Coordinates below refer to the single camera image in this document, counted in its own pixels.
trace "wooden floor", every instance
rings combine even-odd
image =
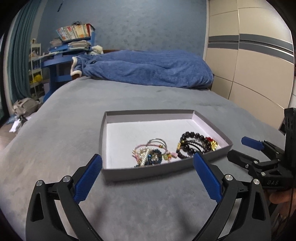
[[[15,137],[15,133],[9,132],[12,124],[3,125],[0,128],[0,151],[2,151]]]

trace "silver screw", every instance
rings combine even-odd
[[[70,179],[71,179],[70,176],[65,176],[65,177],[63,178],[63,182],[67,183],[67,182],[70,181]]]
[[[255,183],[256,185],[259,185],[260,182],[259,182],[258,179],[254,179],[254,180],[253,180],[253,183]]]
[[[42,180],[39,180],[36,182],[36,186],[41,186],[43,184],[43,181]]]
[[[225,175],[226,180],[231,181],[233,177],[229,174]]]

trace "teal curtain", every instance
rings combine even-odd
[[[29,84],[30,38],[41,0],[30,0],[19,12],[10,39],[8,83],[12,103],[31,97]]]

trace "beige bag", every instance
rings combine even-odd
[[[39,108],[40,103],[32,98],[24,98],[22,100],[16,101],[13,106],[13,112],[17,116],[27,117],[32,113],[36,112]]]

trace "blue gripper pad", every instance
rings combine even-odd
[[[196,153],[193,156],[193,166],[210,198],[219,203],[222,200],[221,185],[199,153]]]
[[[251,147],[255,150],[263,150],[264,149],[264,145],[261,141],[256,141],[256,140],[251,139],[249,137],[243,137],[242,144],[245,146]]]
[[[87,198],[89,191],[102,169],[102,163],[101,156],[97,155],[75,185],[75,195],[73,199],[77,204]]]

